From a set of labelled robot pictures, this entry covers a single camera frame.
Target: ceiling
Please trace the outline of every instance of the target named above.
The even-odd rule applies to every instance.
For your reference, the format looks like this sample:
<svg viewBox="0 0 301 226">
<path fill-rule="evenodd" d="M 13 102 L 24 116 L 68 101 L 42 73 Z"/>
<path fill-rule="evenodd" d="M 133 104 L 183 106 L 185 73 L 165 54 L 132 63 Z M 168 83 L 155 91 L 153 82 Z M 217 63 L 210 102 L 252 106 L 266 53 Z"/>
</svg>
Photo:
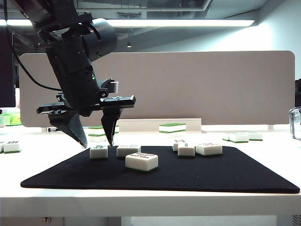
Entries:
<svg viewBox="0 0 301 226">
<path fill-rule="evenodd" d="M 267 1 L 273 0 L 210 0 L 204 11 L 200 9 L 207 0 L 74 0 L 79 14 L 91 12 L 93 18 L 106 19 L 223 19 L 239 15 L 240 18 L 256 19 L 256 12 Z M 3 3 L 0 0 L 0 18 L 3 19 Z M 8 1 L 9 19 L 23 18 Z M 43 52 L 37 48 L 40 42 L 31 27 L 13 27 L 15 47 L 19 54 L 25 52 Z M 119 43 L 116 51 L 139 51 L 158 45 L 154 40 L 167 42 L 191 38 L 204 33 L 215 32 L 216 28 L 118 28 Z M 127 41 L 132 46 L 126 48 Z"/>
</svg>

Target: black cable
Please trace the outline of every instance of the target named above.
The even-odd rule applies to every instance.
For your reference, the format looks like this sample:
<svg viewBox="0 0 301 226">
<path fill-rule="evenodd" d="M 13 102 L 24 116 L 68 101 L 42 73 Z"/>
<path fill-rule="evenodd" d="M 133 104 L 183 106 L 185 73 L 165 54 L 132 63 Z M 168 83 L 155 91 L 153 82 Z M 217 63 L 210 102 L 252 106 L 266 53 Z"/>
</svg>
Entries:
<svg viewBox="0 0 301 226">
<path fill-rule="evenodd" d="M 45 86 L 45 85 L 42 85 L 42 84 L 38 83 L 32 77 L 32 75 L 29 73 L 29 71 L 25 68 L 25 66 L 22 64 L 21 60 L 19 59 L 18 55 L 16 54 L 16 52 L 14 50 L 14 47 L 13 47 L 12 43 L 9 41 L 10 38 L 9 38 L 9 29 L 8 29 L 8 3 L 7 3 L 7 0 L 4 0 L 4 18 L 5 18 L 5 21 L 6 21 L 6 35 L 7 35 L 7 38 L 8 38 L 9 47 L 10 47 L 11 51 L 13 52 L 14 57 L 16 58 L 17 62 L 20 64 L 21 68 L 25 71 L 27 76 L 31 79 L 31 81 L 33 81 L 36 85 L 38 85 L 42 88 L 50 89 L 50 90 L 54 90 L 54 91 L 62 91 L 61 89 Z"/>
</svg>

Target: ceiling pipe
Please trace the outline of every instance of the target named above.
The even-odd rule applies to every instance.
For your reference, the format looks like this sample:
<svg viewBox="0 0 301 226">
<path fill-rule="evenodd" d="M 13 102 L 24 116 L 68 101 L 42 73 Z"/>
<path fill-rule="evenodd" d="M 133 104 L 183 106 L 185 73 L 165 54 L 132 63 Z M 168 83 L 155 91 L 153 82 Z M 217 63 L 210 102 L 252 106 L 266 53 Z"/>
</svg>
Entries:
<svg viewBox="0 0 301 226">
<path fill-rule="evenodd" d="M 76 8 L 78 12 L 99 11 L 131 11 L 131 12 L 203 12 L 207 9 L 211 0 L 205 0 L 199 8 Z M 8 12 L 19 12 L 16 9 L 8 9 Z"/>
</svg>

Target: robotic arm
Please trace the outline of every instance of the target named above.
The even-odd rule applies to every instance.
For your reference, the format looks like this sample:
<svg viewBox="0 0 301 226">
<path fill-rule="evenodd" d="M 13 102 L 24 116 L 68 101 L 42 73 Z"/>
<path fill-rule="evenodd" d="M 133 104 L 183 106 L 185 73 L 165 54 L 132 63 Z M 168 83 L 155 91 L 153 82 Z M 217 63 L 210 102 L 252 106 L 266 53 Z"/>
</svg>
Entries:
<svg viewBox="0 0 301 226">
<path fill-rule="evenodd" d="M 116 121 L 123 108 L 134 107 L 135 97 L 107 98 L 118 91 L 113 79 L 96 80 L 91 62 L 111 53 L 117 43 L 113 27 L 105 20 L 92 23 L 90 13 L 78 15 L 72 0 L 11 0 L 28 18 L 42 38 L 46 53 L 62 92 L 59 103 L 43 105 L 37 113 L 47 113 L 50 124 L 84 147 L 87 139 L 79 116 L 102 110 L 101 119 L 110 145 Z M 59 37 L 53 31 L 64 31 Z"/>
</svg>

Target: glass cup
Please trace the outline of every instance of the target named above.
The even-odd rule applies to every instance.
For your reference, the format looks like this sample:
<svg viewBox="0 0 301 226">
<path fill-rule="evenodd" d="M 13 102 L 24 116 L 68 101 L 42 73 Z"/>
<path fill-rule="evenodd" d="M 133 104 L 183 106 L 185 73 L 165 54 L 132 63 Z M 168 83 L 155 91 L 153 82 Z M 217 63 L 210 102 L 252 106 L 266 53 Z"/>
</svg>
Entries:
<svg viewBox="0 0 301 226">
<path fill-rule="evenodd" d="M 293 139 L 301 140 L 301 107 L 289 111 L 291 135 Z"/>
</svg>

